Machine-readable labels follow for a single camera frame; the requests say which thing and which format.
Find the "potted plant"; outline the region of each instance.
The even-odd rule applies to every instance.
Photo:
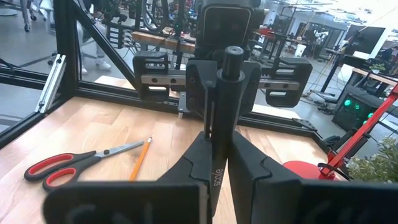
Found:
[[[378,74],[379,72],[382,72],[382,71],[385,70],[384,64],[381,64],[381,63],[379,63],[379,64],[374,64],[374,65],[370,66],[369,68],[370,68],[370,69],[372,70],[372,72],[375,73],[375,74]]]
[[[347,164],[349,175],[355,180],[369,182],[398,182],[398,149],[396,140],[385,138],[379,152],[371,157],[353,157]]]

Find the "scissors blade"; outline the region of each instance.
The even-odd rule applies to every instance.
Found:
[[[111,148],[111,149],[104,150],[102,152],[97,152],[94,156],[106,158],[106,157],[109,157],[109,156],[113,156],[113,155],[128,151],[130,149],[134,149],[135,147],[141,146],[143,144],[144,144],[144,141],[136,142],[136,143],[133,143],[133,144],[125,144],[125,145],[122,145],[122,146],[118,146],[118,147],[114,147],[114,148]]]

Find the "scissors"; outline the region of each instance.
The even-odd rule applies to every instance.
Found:
[[[130,149],[143,145],[143,143],[144,142],[141,141],[134,144],[125,144],[123,146],[106,149],[102,152],[91,151],[82,154],[63,153],[56,156],[52,156],[29,167],[25,171],[24,177],[29,182],[35,182],[44,179],[43,189],[46,192],[49,192],[60,186],[60,185],[51,186],[51,183],[54,180],[63,177],[64,175],[71,174],[72,178],[64,184],[70,184],[72,182],[76,182],[80,174],[85,169],[101,161],[102,158],[106,158],[109,156],[119,154],[124,151],[128,151]],[[45,169],[42,172],[36,174],[37,171],[43,169],[44,167],[56,163],[57,165],[49,167],[48,169]]]

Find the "person's leg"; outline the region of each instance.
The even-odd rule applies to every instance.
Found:
[[[82,49],[82,45],[83,45],[83,27],[81,26],[81,24],[76,21],[76,27],[77,27],[77,37],[79,40],[79,48],[80,48],[80,54],[83,55],[83,49]],[[86,68],[84,67],[84,63],[83,63],[83,57],[81,58],[81,74],[82,75],[86,75],[88,74]]]
[[[101,25],[100,22],[97,22],[95,24],[95,26],[97,27],[97,29],[104,35],[104,37],[106,36],[106,29],[104,26]],[[97,64],[97,66],[99,66],[100,69],[103,70],[111,70],[111,65],[106,62],[105,60],[105,53],[102,50],[102,48],[97,44],[96,45],[97,48],[97,59],[95,60],[95,64]]]

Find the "yellow pencil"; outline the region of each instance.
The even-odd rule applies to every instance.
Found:
[[[150,143],[152,142],[152,137],[149,137],[147,142],[145,143],[144,149],[141,152],[141,155],[139,155],[138,161],[136,165],[134,166],[134,170],[132,171],[130,175],[130,181],[135,181],[137,174],[139,172],[139,169],[141,168],[142,162],[144,161],[145,155],[147,154],[148,148],[150,146]]]

